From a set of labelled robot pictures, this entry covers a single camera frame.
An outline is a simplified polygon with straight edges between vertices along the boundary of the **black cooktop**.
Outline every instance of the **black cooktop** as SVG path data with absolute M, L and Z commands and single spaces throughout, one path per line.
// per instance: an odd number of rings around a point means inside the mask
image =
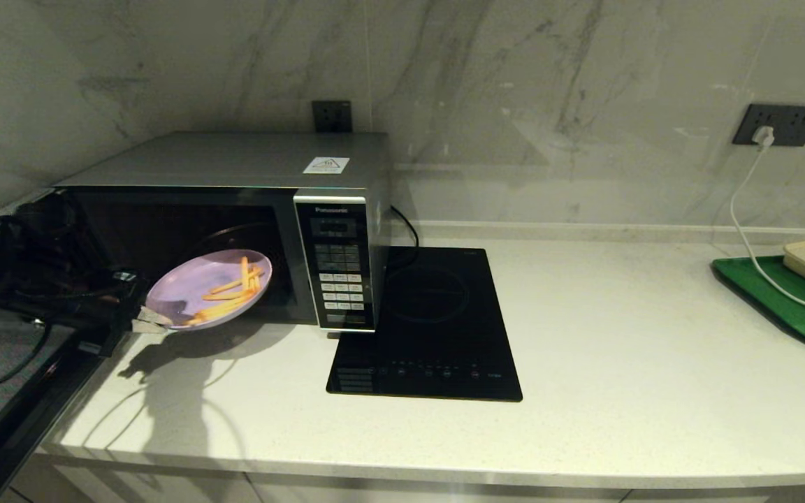
M 327 391 L 520 402 L 483 249 L 390 249 L 374 334 L 344 333 Z

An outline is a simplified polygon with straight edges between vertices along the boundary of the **microwave top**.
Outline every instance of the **microwave top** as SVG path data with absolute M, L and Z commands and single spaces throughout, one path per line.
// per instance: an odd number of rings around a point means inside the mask
M 316 157 L 332 160 L 305 174 Z M 385 133 L 172 133 L 55 186 L 368 189 L 389 166 Z

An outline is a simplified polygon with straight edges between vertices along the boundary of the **plate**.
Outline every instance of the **plate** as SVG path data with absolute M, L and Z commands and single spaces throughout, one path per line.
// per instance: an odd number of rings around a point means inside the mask
M 194 318 L 196 312 L 219 305 L 218 300 L 204 300 L 202 297 L 218 286 L 238 281 L 242 257 L 247 257 L 249 263 L 256 264 L 263 270 L 263 274 L 259 277 L 261 286 L 259 292 L 248 302 L 223 316 L 198 325 L 182 325 L 183 322 Z M 214 251 L 213 254 L 192 258 L 166 273 L 147 293 L 145 305 L 148 309 L 172 319 L 173 325 L 167 328 L 186 332 L 202 330 L 222 325 L 250 309 L 266 292 L 271 279 L 272 262 L 266 255 L 253 249 L 223 249 Z M 229 292 L 239 290 L 240 286 L 237 286 Z

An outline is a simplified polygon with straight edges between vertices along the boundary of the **marble wall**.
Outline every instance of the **marble wall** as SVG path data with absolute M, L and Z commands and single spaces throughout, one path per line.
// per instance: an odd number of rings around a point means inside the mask
M 174 130 L 351 99 L 416 219 L 725 224 L 751 101 L 805 103 L 797 0 L 0 0 L 0 203 Z M 739 204 L 805 227 L 805 147 Z

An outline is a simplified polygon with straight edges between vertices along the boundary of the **microwave display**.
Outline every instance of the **microwave display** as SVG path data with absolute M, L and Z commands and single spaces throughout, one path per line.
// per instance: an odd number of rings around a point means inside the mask
M 316 238 L 355 238 L 353 219 L 311 219 L 312 235 Z

